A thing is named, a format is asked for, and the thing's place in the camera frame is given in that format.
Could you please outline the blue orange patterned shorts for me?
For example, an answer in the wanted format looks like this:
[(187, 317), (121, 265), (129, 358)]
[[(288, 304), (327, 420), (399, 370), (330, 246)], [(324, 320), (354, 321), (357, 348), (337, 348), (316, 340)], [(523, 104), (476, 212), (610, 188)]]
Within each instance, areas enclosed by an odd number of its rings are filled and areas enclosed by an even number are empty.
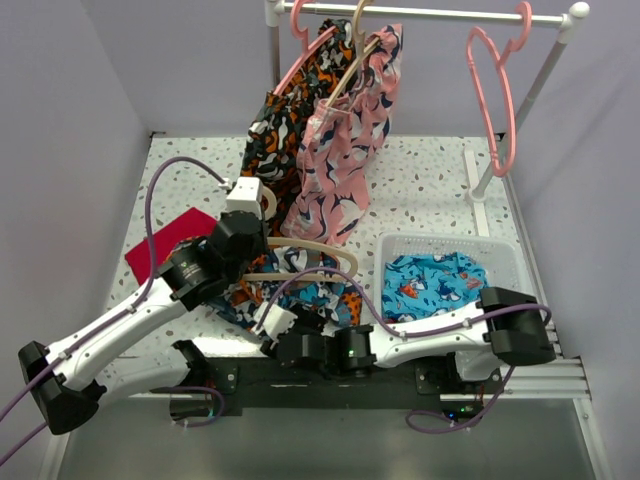
[[(279, 246), (268, 254), (253, 257), (247, 266), (249, 273), (297, 273), (313, 267), (337, 268), (336, 256), (296, 246)], [(243, 329), (254, 324), (254, 314), (262, 303), (270, 300), (279, 287), (277, 281), (241, 280), (231, 285), (208, 305), (221, 319)], [(342, 282), (301, 282), (289, 286), (277, 305), (290, 311), (310, 311), (325, 323), (339, 328), (360, 323), (362, 298), (351, 284)]]

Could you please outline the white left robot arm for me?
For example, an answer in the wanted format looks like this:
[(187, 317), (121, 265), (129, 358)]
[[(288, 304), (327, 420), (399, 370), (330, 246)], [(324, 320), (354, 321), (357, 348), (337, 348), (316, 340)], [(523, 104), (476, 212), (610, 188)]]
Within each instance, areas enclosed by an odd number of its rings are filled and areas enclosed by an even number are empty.
[(26, 387), (54, 435), (91, 419), (109, 389), (104, 368), (160, 326), (220, 297), (267, 251), (262, 215), (220, 215), (208, 236), (160, 265), (132, 295), (84, 329), (50, 345), (31, 341), (18, 352)]

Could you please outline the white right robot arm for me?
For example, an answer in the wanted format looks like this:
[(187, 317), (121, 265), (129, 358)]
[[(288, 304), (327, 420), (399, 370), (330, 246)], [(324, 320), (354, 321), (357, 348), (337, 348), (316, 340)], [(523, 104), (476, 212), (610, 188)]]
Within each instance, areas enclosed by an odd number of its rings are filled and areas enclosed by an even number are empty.
[(499, 287), (482, 289), (478, 300), (449, 313), (408, 323), (374, 322), (331, 335), (301, 325), (301, 315), (274, 302), (262, 304), (254, 318), (253, 333), (266, 338), (264, 352), (284, 367), (347, 376), (451, 356), (445, 379), (459, 393), (502, 365), (542, 365), (556, 358), (546, 332), (549, 309), (531, 295)]

